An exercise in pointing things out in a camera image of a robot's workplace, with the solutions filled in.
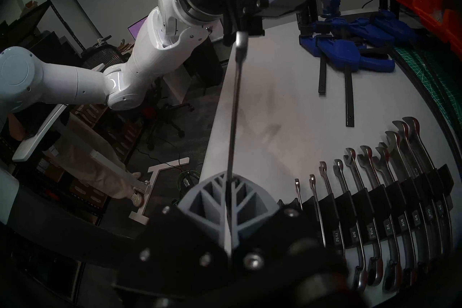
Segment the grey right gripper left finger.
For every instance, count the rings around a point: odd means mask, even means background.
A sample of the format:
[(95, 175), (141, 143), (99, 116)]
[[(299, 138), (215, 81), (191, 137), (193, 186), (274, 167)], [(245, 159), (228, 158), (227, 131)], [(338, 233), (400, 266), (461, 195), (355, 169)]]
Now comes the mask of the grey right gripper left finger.
[(220, 296), (228, 285), (226, 173), (154, 210), (117, 271), (118, 296)]

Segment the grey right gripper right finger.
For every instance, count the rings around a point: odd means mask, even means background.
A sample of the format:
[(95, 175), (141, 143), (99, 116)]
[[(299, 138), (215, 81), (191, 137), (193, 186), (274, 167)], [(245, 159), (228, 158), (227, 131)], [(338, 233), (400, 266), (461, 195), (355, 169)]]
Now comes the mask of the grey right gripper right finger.
[(236, 179), (231, 191), (231, 293), (346, 293), (347, 266), (321, 243), (294, 199), (279, 205), (260, 186)]

